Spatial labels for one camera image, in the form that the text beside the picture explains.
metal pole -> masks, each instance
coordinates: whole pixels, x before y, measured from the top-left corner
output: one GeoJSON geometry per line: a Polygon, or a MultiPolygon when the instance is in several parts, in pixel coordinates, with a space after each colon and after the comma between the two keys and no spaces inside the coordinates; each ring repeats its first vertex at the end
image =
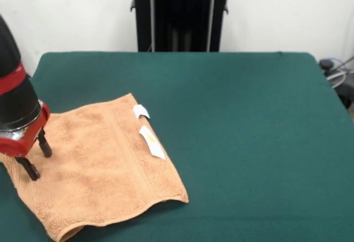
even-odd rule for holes
{"type": "Polygon", "coordinates": [[[215,0],[210,0],[208,37],[207,37],[207,43],[206,43],[206,51],[207,52],[210,52],[212,19],[214,17],[214,4],[215,4],[215,0]]]}
{"type": "Polygon", "coordinates": [[[155,52],[155,0],[150,0],[151,52],[155,52]]]}

towel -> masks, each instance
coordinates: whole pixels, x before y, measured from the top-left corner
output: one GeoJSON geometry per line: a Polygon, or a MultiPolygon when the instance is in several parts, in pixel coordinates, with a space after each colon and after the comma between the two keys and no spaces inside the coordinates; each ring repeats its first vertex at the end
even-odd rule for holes
{"type": "Polygon", "coordinates": [[[139,134],[132,94],[52,114],[45,127],[53,156],[36,143],[27,155],[41,178],[30,180],[13,158],[0,155],[17,193],[55,241],[65,241],[85,225],[106,226],[134,218],[152,205],[189,201],[167,153],[151,154],[139,134]]]}

white paper tag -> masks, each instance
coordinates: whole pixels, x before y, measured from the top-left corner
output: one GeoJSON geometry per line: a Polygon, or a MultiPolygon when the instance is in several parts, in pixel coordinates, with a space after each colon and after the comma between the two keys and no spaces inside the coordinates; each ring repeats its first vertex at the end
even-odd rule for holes
{"type": "Polygon", "coordinates": [[[138,119],[140,116],[145,116],[148,119],[150,118],[148,111],[145,109],[144,106],[142,105],[134,105],[133,111],[135,114],[135,117],[138,119]]]}
{"type": "Polygon", "coordinates": [[[153,156],[166,160],[165,153],[162,150],[160,143],[147,126],[142,126],[139,131],[139,134],[143,135],[143,137],[145,138],[146,143],[148,144],[150,152],[153,156]]]}

black stand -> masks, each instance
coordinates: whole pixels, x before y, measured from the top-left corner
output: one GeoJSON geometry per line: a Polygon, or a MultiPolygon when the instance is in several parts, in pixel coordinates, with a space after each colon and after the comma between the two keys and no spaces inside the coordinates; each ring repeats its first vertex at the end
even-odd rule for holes
{"type": "Polygon", "coordinates": [[[226,0],[134,0],[139,52],[217,52],[226,0]]]}

table surface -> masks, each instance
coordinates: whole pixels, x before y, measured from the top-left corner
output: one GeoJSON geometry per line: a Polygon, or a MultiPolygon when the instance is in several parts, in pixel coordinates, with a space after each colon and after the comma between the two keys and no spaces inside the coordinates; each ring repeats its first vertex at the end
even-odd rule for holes
{"type": "MultiPolygon", "coordinates": [[[[52,112],[133,93],[190,196],[70,241],[354,241],[354,127],[309,54],[49,53],[32,82],[52,112]]],[[[3,241],[48,241],[0,190],[3,241]]]]}

